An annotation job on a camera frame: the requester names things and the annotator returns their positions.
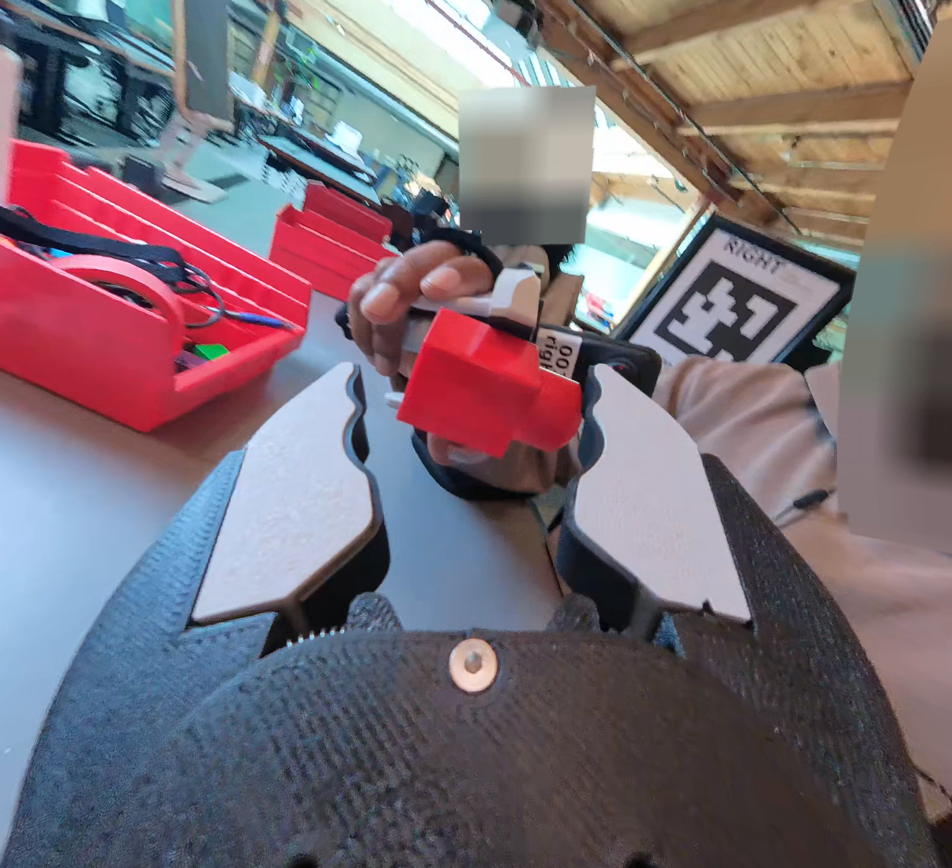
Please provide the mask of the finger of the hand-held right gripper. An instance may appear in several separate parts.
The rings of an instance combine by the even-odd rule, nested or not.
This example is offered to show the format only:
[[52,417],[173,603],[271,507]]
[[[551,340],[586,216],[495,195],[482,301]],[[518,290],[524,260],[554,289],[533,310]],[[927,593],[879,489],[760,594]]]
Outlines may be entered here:
[[499,329],[535,329],[541,302],[541,279],[531,267],[505,268],[492,291],[448,301],[420,299],[411,313],[435,316],[449,310]]
[[386,405],[394,411],[400,408],[409,385],[414,363],[432,322],[408,322],[403,335],[398,372],[390,380],[391,389],[385,395]]

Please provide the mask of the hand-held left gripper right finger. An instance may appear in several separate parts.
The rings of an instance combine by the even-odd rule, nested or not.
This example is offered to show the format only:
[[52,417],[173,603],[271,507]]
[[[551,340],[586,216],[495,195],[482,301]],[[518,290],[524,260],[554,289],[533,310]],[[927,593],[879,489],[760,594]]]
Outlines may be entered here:
[[651,639],[668,614],[748,626],[742,578],[700,451],[614,365],[590,368],[556,569],[601,628]]

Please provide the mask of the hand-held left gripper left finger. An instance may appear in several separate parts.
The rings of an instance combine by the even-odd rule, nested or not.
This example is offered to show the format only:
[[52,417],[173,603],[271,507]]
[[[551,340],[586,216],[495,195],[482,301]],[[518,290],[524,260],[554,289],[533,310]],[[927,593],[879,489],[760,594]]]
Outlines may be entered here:
[[367,468],[361,369],[342,362],[277,410],[242,452],[191,622],[272,614],[292,637],[344,628],[390,565]]

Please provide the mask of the red plastic block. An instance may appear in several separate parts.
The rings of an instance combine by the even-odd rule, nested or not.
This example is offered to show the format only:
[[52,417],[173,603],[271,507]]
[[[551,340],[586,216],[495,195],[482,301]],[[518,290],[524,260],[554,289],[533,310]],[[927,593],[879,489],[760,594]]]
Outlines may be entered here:
[[566,446],[583,398],[578,383],[541,368],[535,344],[445,308],[422,339],[397,419],[499,459],[514,443]]

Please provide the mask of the person's right forearm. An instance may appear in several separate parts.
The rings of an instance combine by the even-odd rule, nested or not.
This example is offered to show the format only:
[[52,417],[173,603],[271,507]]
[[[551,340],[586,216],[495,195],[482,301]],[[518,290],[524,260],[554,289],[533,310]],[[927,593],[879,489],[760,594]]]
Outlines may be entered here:
[[653,400],[777,518],[815,492],[835,493],[839,380],[840,362],[800,373],[692,357],[661,370]]

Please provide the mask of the person's right hand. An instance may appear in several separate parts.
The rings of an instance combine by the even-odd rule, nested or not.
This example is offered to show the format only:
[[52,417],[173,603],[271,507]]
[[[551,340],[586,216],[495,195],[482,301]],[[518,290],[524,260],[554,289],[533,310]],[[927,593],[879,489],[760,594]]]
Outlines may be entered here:
[[[352,340],[392,389],[405,390],[414,354],[404,349],[411,306],[422,299],[446,302],[490,293],[499,272],[520,265],[541,267],[541,312],[547,325],[566,327],[576,312],[584,278],[562,270],[572,244],[494,245],[471,250],[463,234],[445,234],[401,255],[388,255],[351,287],[348,312]],[[431,470],[451,488],[484,496],[541,495],[565,486],[578,472],[577,441],[546,453],[511,443],[495,459],[414,430]]]

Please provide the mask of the black desk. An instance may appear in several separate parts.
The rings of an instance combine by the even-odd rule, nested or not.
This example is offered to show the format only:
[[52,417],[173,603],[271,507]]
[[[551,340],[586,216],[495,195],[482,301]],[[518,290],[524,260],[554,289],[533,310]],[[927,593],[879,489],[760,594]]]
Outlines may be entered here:
[[[13,46],[26,59],[27,127],[89,146],[67,129],[67,119],[81,114],[138,143],[157,143],[174,110],[171,53],[112,18],[73,15],[42,0],[1,3]],[[71,91],[68,77],[82,69],[102,77],[113,94],[86,100]]]
[[362,159],[320,140],[311,145],[307,142],[310,138],[259,134],[256,140],[266,152],[267,169],[323,184],[369,208],[383,205],[375,175]]

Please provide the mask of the large red plastic bin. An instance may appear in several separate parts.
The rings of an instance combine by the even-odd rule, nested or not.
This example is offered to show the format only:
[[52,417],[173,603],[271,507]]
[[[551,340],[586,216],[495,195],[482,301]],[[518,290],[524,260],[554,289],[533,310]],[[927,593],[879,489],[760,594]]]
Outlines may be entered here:
[[[130,294],[122,299],[53,268],[2,234],[2,371],[136,431],[149,432],[263,375],[300,346],[310,286],[135,187],[75,165],[60,148],[12,140],[6,194],[31,218],[129,246],[170,247],[208,274],[226,314],[208,326],[211,303],[178,297],[185,339],[175,358],[167,324]],[[220,343],[213,362],[185,351]]]

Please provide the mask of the person's beige sweatshirt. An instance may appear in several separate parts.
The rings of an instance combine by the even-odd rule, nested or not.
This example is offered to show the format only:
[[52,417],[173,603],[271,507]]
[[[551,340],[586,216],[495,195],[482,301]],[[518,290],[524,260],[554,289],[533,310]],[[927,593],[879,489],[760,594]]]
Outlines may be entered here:
[[930,822],[950,822],[950,556],[862,537],[836,481],[784,503],[777,518],[848,618],[884,685]]

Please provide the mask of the red tape roll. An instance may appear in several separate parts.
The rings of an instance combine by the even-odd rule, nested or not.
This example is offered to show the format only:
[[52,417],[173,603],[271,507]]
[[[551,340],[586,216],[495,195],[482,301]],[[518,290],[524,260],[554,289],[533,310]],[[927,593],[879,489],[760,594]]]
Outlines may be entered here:
[[119,299],[130,294],[146,302],[147,312],[165,321],[170,337],[165,345],[172,358],[180,352],[185,339],[184,301],[157,275],[142,267],[114,257],[101,255],[70,255],[51,260],[53,268],[66,275],[107,292]]

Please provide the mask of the grey ceiling mounted box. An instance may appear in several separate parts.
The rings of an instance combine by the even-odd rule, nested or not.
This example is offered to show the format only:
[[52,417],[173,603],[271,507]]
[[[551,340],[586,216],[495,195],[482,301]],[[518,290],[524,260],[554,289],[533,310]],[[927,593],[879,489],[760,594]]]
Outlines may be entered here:
[[540,43],[543,12],[537,0],[493,0],[482,33],[509,55],[532,53]]

